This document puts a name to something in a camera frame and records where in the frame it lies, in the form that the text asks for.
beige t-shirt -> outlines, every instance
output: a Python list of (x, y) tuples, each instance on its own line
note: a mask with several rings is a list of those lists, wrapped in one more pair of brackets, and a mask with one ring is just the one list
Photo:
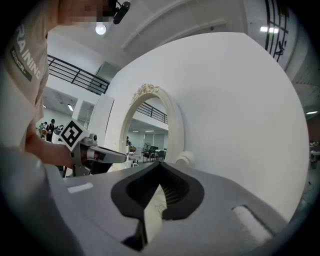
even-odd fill
[(44, 116), (43, 94), (49, 77), (45, 28), (47, 4), (47, 1), (40, 1), (21, 21), (3, 54), (6, 72), (35, 106), (34, 122)]

gray plastic surface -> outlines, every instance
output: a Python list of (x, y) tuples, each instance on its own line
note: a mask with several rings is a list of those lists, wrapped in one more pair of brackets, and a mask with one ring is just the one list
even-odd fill
[(232, 211), (246, 206), (274, 234), (286, 221), (266, 203), (237, 183), (206, 172), (169, 164), (204, 187), (202, 204), (187, 219), (164, 221), (143, 253), (151, 256), (242, 255), (258, 244)]
[(146, 165), (96, 175), (64, 178), (68, 188), (91, 183), (92, 188), (71, 194), (75, 204), (95, 224), (117, 241), (122, 242), (136, 232), (138, 220), (123, 216), (111, 199), (111, 189), (120, 180), (139, 172)]
[(55, 166), (44, 166), (35, 156), (18, 149), (0, 147), (0, 154), (3, 157), (0, 185), (4, 200), (51, 253), (139, 255), (111, 238), (78, 208)]
[[(287, 225), (271, 207), (235, 182), (170, 164), (202, 184), (204, 199), (188, 218), (164, 221), (151, 243), (137, 252), (120, 241), (135, 233), (138, 221), (120, 214), (111, 200), (111, 190), (150, 163), (61, 179), (55, 166), (43, 165), (31, 154), (3, 147), (0, 154), (4, 199), (25, 227), (57, 255), (242, 255), (257, 247), (232, 211), (243, 205), (273, 234)], [(67, 189), (87, 183), (92, 187), (76, 193)]]

ceiling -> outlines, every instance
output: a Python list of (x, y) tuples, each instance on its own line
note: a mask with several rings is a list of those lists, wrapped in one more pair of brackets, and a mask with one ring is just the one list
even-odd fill
[[(96, 22), (58, 26), (52, 33), (93, 50), (107, 63), (118, 68), (123, 68), (154, 48), (184, 37), (215, 32), (239, 32), (249, 35), (248, 30), (253, 28), (248, 26), (248, 21), (253, 23), (252, 26), (257, 32), (253, 39), (258, 43), (265, 42), (265, 35), (258, 32), (261, 20), (265, 20), (266, 16), (263, 0), (129, 2), (130, 10), (120, 24), (104, 23), (107, 27), (104, 35), (96, 33)], [(245, 8), (248, 4), (251, 5), (249, 9)], [(320, 108), (319, 60), (311, 52), (309, 55), (310, 61), (305, 62), (305, 67), (300, 69), (296, 79), (292, 81), (305, 112)]]
[[(72, 116), (73, 112), (69, 109), (68, 104), (75, 109), (78, 99), (70, 95), (64, 94), (60, 91), (45, 87), (43, 104), (51, 110), (60, 112), (62, 114)], [(93, 112), (94, 105), (83, 101), (78, 119), (86, 121), (87, 117), (90, 119)]]
[(146, 122), (139, 121), (137, 119), (132, 119), (129, 127), (129, 132), (136, 131), (143, 134), (167, 134), (168, 131), (153, 125), (150, 125)]
[(211, 32), (247, 32), (242, 0), (130, 2), (130, 10), (120, 24), (105, 22), (107, 32), (102, 36), (95, 31), (96, 22), (58, 26), (53, 33), (76, 41), (123, 68), (150, 50), (180, 38)]

white curved wall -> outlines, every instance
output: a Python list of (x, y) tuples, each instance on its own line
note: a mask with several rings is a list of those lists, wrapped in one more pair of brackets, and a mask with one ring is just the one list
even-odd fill
[(104, 146), (116, 149), (134, 92), (165, 89), (180, 107), (185, 150), (195, 169), (229, 178), (290, 220), (308, 168), (308, 132), (299, 98), (277, 62), (242, 33), (173, 41), (123, 68)]

black metal railing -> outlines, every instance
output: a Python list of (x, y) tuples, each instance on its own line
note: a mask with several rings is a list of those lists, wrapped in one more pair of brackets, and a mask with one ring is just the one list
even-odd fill
[(47, 58), (50, 75), (98, 95), (106, 93), (110, 84), (108, 81), (49, 54)]
[(162, 123), (168, 124), (168, 116), (148, 103), (142, 103), (136, 111), (154, 118)]

